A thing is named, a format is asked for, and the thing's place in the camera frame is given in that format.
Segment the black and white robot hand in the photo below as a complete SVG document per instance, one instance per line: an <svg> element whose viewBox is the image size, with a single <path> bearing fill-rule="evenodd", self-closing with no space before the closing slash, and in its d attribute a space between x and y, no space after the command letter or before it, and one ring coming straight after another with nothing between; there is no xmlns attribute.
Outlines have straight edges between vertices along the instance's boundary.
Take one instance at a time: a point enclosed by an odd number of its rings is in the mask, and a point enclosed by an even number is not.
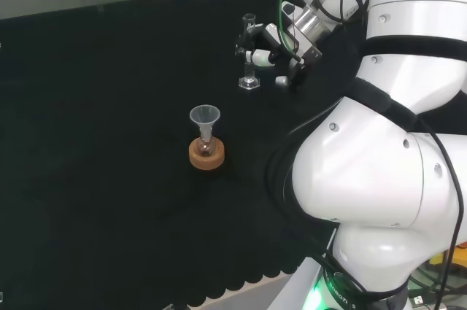
<svg viewBox="0 0 467 310"><path fill-rule="evenodd" d="M279 32L273 23L247 23L235 44L235 55L244 63L244 76L239 87L254 90L260 87L255 74L259 69L273 69L280 61L287 61L287 73L275 77L279 88L300 84L305 70L320 60L322 53L308 39L302 41Z"/></svg>

